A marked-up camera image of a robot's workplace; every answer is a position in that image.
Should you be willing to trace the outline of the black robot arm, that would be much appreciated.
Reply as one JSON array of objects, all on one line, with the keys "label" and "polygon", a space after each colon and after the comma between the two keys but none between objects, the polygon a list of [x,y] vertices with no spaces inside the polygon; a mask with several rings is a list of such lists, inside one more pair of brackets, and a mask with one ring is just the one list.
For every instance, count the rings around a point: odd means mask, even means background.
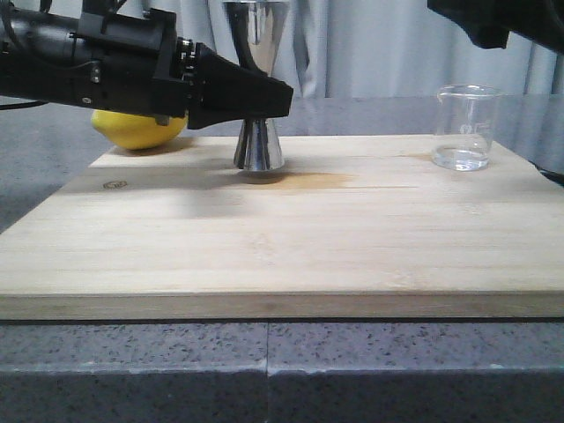
[{"label": "black robot arm", "polygon": [[118,1],[85,1],[80,16],[1,4],[1,93],[40,103],[184,118],[199,130],[240,119],[284,117],[292,88],[180,37],[171,11],[120,13]]}]

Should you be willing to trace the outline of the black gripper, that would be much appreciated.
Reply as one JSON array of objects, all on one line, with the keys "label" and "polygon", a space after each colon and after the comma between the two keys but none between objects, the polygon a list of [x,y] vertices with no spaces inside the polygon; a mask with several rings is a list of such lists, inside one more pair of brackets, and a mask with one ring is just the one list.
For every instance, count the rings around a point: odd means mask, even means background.
[{"label": "black gripper", "polygon": [[133,115],[188,114],[191,130],[290,113],[291,86],[231,63],[201,42],[195,44],[188,84],[182,81],[173,12],[151,9],[141,19],[84,11],[65,25],[70,63],[85,65],[65,77],[68,105]]}]

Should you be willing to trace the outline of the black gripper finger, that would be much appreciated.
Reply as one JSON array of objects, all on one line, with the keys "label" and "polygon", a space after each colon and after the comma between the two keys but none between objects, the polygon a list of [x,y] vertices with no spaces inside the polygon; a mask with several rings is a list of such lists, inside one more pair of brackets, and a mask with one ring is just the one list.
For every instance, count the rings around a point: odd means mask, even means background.
[{"label": "black gripper finger", "polygon": [[427,8],[461,27],[479,48],[505,48],[516,33],[563,53],[562,1],[429,0]]}]

